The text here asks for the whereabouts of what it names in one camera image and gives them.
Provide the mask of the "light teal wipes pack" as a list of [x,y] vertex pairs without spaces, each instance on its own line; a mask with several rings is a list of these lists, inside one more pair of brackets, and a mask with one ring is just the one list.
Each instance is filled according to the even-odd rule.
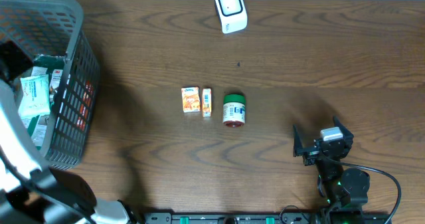
[[48,75],[21,78],[23,97],[19,105],[19,116],[31,118],[50,113]]

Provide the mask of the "green lid Knorr jar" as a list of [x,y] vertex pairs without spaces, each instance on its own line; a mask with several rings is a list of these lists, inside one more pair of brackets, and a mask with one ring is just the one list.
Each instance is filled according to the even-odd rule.
[[222,123],[237,128],[246,122],[246,99],[241,94],[228,94],[223,100]]

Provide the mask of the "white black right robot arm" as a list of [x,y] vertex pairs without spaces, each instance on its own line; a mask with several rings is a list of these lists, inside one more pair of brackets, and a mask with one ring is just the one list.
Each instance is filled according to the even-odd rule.
[[343,167],[354,135],[333,118],[334,127],[324,129],[310,147],[304,147],[294,126],[295,157],[301,156],[305,166],[315,166],[319,173],[319,189],[329,206],[310,217],[310,223],[365,223],[362,206],[368,202],[370,176],[359,168]]

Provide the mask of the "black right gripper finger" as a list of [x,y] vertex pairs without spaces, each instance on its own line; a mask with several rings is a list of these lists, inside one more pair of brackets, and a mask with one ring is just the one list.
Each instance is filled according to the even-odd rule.
[[301,142],[301,138],[298,133],[298,129],[296,125],[293,125],[293,132],[294,132],[294,146],[293,146],[293,156],[302,156],[303,155],[303,146]]
[[346,140],[352,140],[354,138],[354,135],[341,123],[341,121],[338,119],[338,117],[333,117],[333,123],[335,127],[338,127],[343,135],[343,137]]

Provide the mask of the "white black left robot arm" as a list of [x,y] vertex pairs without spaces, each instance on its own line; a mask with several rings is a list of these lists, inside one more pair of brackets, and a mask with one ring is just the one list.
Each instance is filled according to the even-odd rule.
[[32,65],[14,42],[1,45],[1,222],[143,223],[121,201],[97,199],[80,176],[50,168],[35,148],[13,92]]

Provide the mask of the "orange Kleenex tissue box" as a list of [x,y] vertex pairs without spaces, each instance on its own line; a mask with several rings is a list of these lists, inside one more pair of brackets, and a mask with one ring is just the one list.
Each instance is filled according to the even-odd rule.
[[184,113],[201,111],[201,100],[197,86],[182,88],[181,94]]

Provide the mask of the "narrow orange tissue box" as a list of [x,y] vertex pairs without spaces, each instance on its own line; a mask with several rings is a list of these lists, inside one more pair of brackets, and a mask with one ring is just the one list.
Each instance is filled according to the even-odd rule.
[[212,90],[204,88],[202,92],[202,115],[204,118],[210,117],[212,112]]

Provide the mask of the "green 3M gloves pack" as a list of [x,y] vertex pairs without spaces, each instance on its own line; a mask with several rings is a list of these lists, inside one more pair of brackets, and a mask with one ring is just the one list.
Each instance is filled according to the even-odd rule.
[[[54,104],[54,96],[58,92],[62,77],[65,59],[62,56],[37,55],[34,59],[34,67],[30,76],[47,74],[49,83],[50,111]],[[49,114],[38,115],[31,118],[22,118],[24,127],[27,129],[31,140],[37,149],[40,149],[46,135]]]

